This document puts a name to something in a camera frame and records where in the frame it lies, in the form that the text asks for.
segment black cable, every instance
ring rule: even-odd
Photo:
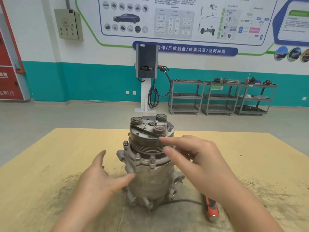
[[[156,87],[155,87],[155,79],[154,79],[154,81],[152,83],[152,87],[150,88],[149,93],[148,93],[148,106],[150,108],[156,107],[159,104],[159,98],[169,95],[169,93],[172,90],[172,81],[171,81],[171,79],[170,79],[170,77],[168,76],[168,73],[167,73],[167,71],[169,71],[169,69],[167,68],[167,66],[159,66],[159,69],[160,69],[161,72],[164,72],[166,74],[168,81],[170,83],[170,89],[169,89],[167,94],[164,94],[164,95],[159,94]],[[151,102],[151,96],[152,96],[153,92],[154,92],[154,102],[152,103]]]
[[[177,200],[162,203],[162,204],[160,204],[160,206],[171,204],[171,203],[179,203],[179,202],[189,202],[189,203],[195,203],[195,204],[204,206],[202,203],[194,201],[194,200],[190,200],[190,199],[177,199]]]

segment teal wall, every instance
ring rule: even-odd
[[[141,83],[135,77],[133,66],[51,63],[23,61],[29,89],[35,101],[98,100],[98,101],[135,101],[140,102]],[[271,74],[251,72],[232,72],[214,70],[194,70],[170,68],[170,78],[213,80],[215,77],[239,79],[245,81],[255,77],[261,81],[267,79],[278,84],[272,103],[273,106],[309,107],[309,76],[291,74]],[[156,87],[161,94],[168,91],[166,76],[158,72]],[[193,86],[177,85],[175,92],[195,92]],[[260,90],[250,90],[249,94],[257,95]],[[160,98],[167,102],[168,97]]]

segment person's right hand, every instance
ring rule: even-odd
[[[166,146],[163,151],[206,197],[220,203],[241,184],[214,142],[190,135],[159,139],[163,144],[176,146]]]

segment red screwdriver handle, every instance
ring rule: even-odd
[[[204,205],[204,212],[205,216],[211,221],[216,222],[219,218],[219,210],[216,205],[216,201],[207,198],[205,195],[203,197],[203,205]]]

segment tool cart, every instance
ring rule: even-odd
[[[196,85],[197,89],[195,93],[178,93],[174,92],[174,86],[176,84],[185,84],[185,85]],[[202,94],[198,94],[199,87],[203,86]],[[174,112],[188,112],[188,113],[196,113],[201,110],[202,105],[202,96],[204,93],[205,83],[201,80],[172,80],[172,91],[168,96],[168,110],[171,114]],[[194,104],[173,104],[173,99],[194,99]]]
[[[205,81],[206,85],[209,85],[209,92],[207,94],[203,94],[203,98],[207,99],[207,104],[202,104],[201,109],[202,112],[208,115],[209,113],[226,113],[231,116],[232,113],[235,112],[235,107],[238,100],[238,95],[240,89],[238,87],[244,86],[241,83],[219,83],[213,81]],[[226,86],[229,87],[228,94],[217,94],[212,93],[211,88],[213,86]],[[231,95],[232,88],[236,87],[235,95]],[[210,100],[216,101],[226,101],[225,105],[221,104],[210,104]]]
[[[241,114],[258,114],[258,115],[263,115],[263,114],[267,114],[269,107],[272,104],[272,100],[275,96],[276,90],[278,88],[277,85],[263,85],[263,84],[245,84],[245,83],[241,83],[243,86],[245,86],[245,92],[243,94],[243,97],[239,96],[239,91],[238,91],[238,100],[242,101],[240,106],[237,106],[235,109],[235,113],[238,115]],[[261,88],[261,93],[259,96],[255,96],[255,95],[251,95],[250,97],[247,97],[249,88]],[[274,89],[274,92],[272,94],[271,98],[267,98],[265,96],[263,96],[263,93],[265,91],[265,89],[268,88],[272,88]],[[254,101],[257,102],[256,106],[250,106],[250,105],[245,105],[245,101]],[[260,102],[269,102],[268,107],[266,110],[263,110],[261,108],[259,108]]]

